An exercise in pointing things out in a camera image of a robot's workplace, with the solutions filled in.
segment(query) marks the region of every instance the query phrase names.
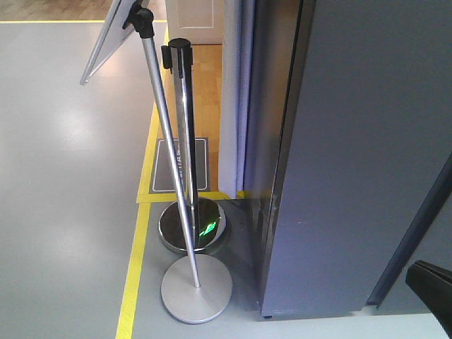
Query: metal pole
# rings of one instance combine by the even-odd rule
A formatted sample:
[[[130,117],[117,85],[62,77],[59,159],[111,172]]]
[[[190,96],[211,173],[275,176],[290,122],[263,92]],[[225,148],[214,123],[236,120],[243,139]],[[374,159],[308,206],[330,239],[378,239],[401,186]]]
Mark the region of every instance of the metal pole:
[[[172,59],[171,69],[176,97],[179,147],[184,168],[182,179],[184,180],[186,203],[190,211],[193,244],[196,249],[199,245],[200,222],[196,180],[193,84],[191,80],[193,51],[190,41],[183,38],[169,41],[167,48]]]
[[[167,150],[169,155],[169,166],[171,168],[174,190],[176,191],[177,203],[179,207],[179,213],[181,216],[182,228],[184,231],[187,255],[190,260],[191,272],[193,274],[194,287],[199,288],[201,284],[199,282],[198,267],[196,265],[194,246],[191,241],[189,214],[187,213],[186,202],[184,199],[184,191],[182,188],[182,179],[180,177],[179,168],[177,166],[176,150],[174,149],[170,116],[168,114],[165,92],[163,90],[162,77],[160,75],[160,67],[157,60],[157,53],[155,51],[155,43],[152,37],[142,39],[142,41],[144,52],[146,55],[146,61],[148,63],[149,76],[153,86],[155,104],[157,105],[157,110],[160,116],[160,124],[162,127],[163,135],[165,137],[165,142],[167,144]]]

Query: sign board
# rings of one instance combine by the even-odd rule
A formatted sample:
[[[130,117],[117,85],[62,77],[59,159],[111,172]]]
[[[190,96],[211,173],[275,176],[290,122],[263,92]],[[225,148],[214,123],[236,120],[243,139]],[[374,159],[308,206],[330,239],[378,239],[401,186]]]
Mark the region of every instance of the sign board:
[[[134,32],[132,25],[128,25],[125,29],[123,29],[123,25],[129,15],[130,8],[135,2],[136,0],[113,0],[97,42],[91,52],[90,59],[83,72],[80,80],[81,85],[85,85],[94,73],[126,41],[127,37]],[[142,7],[146,7],[148,4],[149,0],[141,1]]]

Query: white door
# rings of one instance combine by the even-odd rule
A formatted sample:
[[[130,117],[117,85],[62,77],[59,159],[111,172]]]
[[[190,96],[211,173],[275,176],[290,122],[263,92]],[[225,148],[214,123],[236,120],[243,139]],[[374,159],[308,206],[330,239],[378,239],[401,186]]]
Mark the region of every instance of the white door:
[[[166,0],[170,39],[192,44],[222,44],[223,0]]]

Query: chrome stanchion post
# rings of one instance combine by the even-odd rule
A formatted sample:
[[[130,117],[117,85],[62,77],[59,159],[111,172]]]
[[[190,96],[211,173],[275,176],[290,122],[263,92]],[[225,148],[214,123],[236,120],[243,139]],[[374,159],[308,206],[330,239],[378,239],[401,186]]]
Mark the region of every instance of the chrome stanchion post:
[[[229,303],[232,294],[231,275],[226,266],[216,258],[194,253],[190,217],[184,198],[170,117],[155,52],[153,14],[148,9],[141,7],[141,2],[138,0],[129,12],[125,24],[127,23],[133,24],[143,41],[155,103],[167,144],[169,165],[187,252],[187,256],[173,263],[165,273],[161,287],[162,300],[168,312],[176,319],[185,323],[204,323],[220,315]]]
[[[176,93],[177,130],[182,160],[185,199],[190,212],[194,248],[199,245],[198,184],[196,180],[195,125],[191,65],[193,51],[187,39],[162,46],[163,66],[172,70]]]
[[[193,52],[187,39],[177,38],[162,46],[163,66],[171,69],[176,97],[179,147],[181,151],[182,177],[186,203],[191,218],[195,251],[203,251],[214,245],[226,228],[222,208],[210,199],[198,199],[196,179],[196,150],[194,126],[194,100],[191,79]],[[170,205],[159,221],[159,233],[163,243],[171,250],[185,252],[180,219],[175,204]]]

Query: stanchion base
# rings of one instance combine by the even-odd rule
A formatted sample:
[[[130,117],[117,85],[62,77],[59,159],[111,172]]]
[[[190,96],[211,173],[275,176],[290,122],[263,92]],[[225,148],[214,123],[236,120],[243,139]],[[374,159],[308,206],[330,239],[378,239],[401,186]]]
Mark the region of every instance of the stanchion base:
[[[199,198],[199,244],[195,252],[205,251],[214,245],[226,228],[224,210],[213,200]],[[177,253],[186,253],[184,233],[177,203],[169,205],[162,213],[158,223],[160,238],[165,246]]]
[[[232,294],[232,279],[224,263],[196,254],[200,288],[195,288],[188,256],[168,268],[162,281],[162,300],[168,312],[184,323],[205,323],[224,311]]]

